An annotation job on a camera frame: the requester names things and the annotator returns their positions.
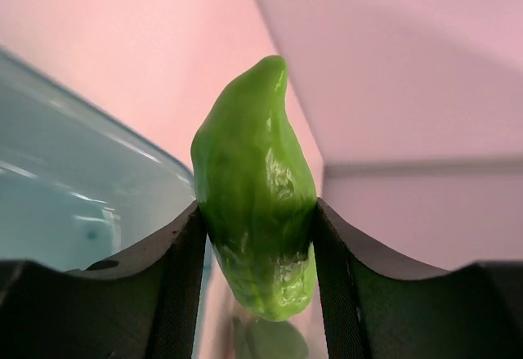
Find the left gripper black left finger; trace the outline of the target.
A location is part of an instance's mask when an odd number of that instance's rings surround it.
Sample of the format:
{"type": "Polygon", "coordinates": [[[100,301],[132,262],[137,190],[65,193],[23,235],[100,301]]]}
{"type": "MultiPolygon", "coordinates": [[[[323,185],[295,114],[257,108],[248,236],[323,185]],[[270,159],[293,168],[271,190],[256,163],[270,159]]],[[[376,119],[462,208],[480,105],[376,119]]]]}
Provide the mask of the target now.
{"type": "Polygon", "coordinates": [[[84,271],[1,264],[4,358],[188,358],[206,232],[196,204],[84,271]]]}

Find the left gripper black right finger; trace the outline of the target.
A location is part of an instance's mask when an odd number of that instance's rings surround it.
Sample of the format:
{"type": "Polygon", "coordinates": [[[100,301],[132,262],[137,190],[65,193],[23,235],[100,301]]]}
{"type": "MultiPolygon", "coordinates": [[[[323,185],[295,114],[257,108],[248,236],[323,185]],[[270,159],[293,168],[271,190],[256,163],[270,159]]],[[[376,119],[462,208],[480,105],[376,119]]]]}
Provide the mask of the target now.
{"type": "Polygon", "coordinates": [[[353,227],[323,200],[312,234],[331,358],[521,357],[521,263],[433,267],[353,227]]]}

